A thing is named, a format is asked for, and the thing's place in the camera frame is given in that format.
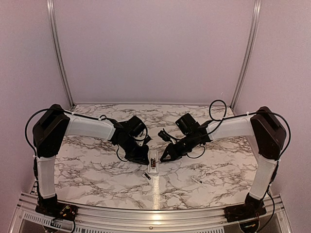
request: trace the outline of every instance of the small black object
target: small black object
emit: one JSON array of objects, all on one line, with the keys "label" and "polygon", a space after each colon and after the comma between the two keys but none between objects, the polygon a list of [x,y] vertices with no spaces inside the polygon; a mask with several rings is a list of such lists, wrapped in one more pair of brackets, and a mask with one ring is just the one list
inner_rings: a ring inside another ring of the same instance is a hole
[{"label": "small black object", "polygon": [[146,172],[144,172],[144,175],[148,178],[148,180],[151,180],[151,177]]},{"label": "small black object", "polygon": [[195,119],[189,113],[184,114],[175,123],[184,135],[193,133],[200,126],[200,124],[195,121]]},{"label": "small black object", "polygon": [[168,137],[163,130],[161,130],[158,134],[157,134],[160,138],[162,138],[163,141],[165,142],[171,142],[171,138]]},{"label": "small black object", "polygon": [[143,141],[143,145],[146,145],[148,142],[150,142],[151,141],[151,137],[149,136],[149,135],[147,135],[147,137],[144,139],[144,141]]},{"label": "small black object", "polygon": [[133,116],[127,121],[122,121],[120,122],[120,124],[126,129],[126,131],[128,131],[128,133],[132,137],[137,137],[146,128],[146,125],[137,116]]}]

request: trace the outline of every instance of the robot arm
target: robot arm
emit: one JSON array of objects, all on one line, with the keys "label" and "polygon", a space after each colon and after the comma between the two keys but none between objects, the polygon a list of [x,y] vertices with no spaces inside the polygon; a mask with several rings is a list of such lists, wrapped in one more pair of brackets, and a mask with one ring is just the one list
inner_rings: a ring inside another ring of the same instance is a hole
[{"label": "robot arm", "polygon": [[[200,144],[205,144],[213,140],[235,137],[235,136],[255,136],[258,145],[258,169],[253,185],[245,199],[243,206],[232,206],[226,208],[228,222],[255,217],[256,210],[263,210],[262,200],[267,192],[269,184],[276,175],[280,152],[286,138],[286,131],[278,119],[267,107],[261,107],[255,115],[229,117],[221,124],[217,121],[207,121],[199,125],[190,114],[183,115],[176,121],[177,126],[185,135],[175,144],[170,143],[161,161],[173,161],[191,152]],[[163,140],[170,141],[166,132],[160,131],[158,134]]]},{"label": "robot arm", "polygon": [[98,137],[119,145],[125,151],[125,159],[131,162],[148,165],[148,146],[139,146],[134,139],[146,129],[145,124],[134,116],[128,121],[117,122],[110,118],[93,118],[75,115],[54,104],[41,119],[34,125],[34,146],[37,157],[35,158],[34,171],[38,180],[38,206],[36,211],[53,217],[67,220],[75,218],[71,211],[61,216],[66,209],[75,209],[57,201],[54,187],[54,162],[64,136],[80,135]]}]

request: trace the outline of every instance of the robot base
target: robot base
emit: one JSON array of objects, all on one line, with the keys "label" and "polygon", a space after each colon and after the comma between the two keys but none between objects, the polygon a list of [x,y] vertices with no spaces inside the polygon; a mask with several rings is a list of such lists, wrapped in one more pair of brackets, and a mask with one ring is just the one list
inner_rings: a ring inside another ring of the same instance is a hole
[{"label": "robot base", "polygon": [[227,222],[241,221],[248,218],[259,217],[267,213],[263,202],[255,209],[252,203],[228,206],[225,208]]}]

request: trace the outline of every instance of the small white object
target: small white object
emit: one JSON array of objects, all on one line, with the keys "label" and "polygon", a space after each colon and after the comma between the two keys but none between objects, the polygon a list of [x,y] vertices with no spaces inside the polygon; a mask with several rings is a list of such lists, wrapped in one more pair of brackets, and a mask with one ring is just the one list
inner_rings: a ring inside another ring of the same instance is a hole
[{"label": "small white object", "polygon": [[150,150],[148,152],[148,174],[149,175],[157,175],[159,174],[159,163],[158,163],[158,154],[157,150]]},{"label": "small white object", "polygon": [[191,179],[193,179],[195,182],[197,182],[198,184],[203,184],[203,181],[200,180],[199,178],[197,178],[196,176],[191,176]]}]

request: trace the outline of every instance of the black connector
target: black connector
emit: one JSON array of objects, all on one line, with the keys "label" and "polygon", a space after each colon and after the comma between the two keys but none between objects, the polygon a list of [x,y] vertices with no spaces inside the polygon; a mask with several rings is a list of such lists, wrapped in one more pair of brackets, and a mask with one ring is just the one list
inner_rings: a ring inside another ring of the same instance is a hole
[{"label": "black connector", "polygon": [[168,137],[163,130],[161,130],[158,134],[157,134],[160,138],[162,138],[163,141],[165,142],[171,142],[171,138]]}]

